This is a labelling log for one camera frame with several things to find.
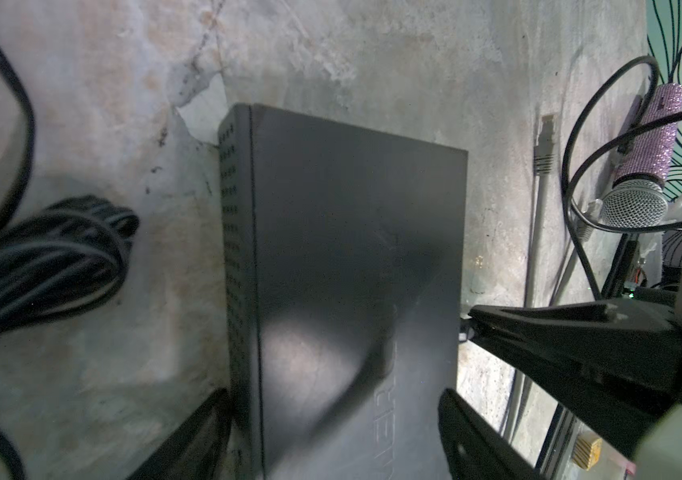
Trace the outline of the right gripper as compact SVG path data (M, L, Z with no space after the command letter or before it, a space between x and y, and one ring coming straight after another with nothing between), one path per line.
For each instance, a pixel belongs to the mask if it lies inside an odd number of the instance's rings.
M675 302L682 328L682 275ZM547 308L476 305L471 342L529 377L624 457L682 403L682 329L665 306L614 299Z

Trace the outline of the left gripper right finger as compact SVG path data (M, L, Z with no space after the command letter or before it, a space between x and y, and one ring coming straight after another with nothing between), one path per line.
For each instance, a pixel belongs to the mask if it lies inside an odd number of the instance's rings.
M440 396L438 425L452 479L543 479L453 389Z

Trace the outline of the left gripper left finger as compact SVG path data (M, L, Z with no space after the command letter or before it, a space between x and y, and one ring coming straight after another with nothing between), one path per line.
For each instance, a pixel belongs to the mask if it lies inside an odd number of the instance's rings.
M133 472L130 480L219 479L232 426L229 393L211 395Z

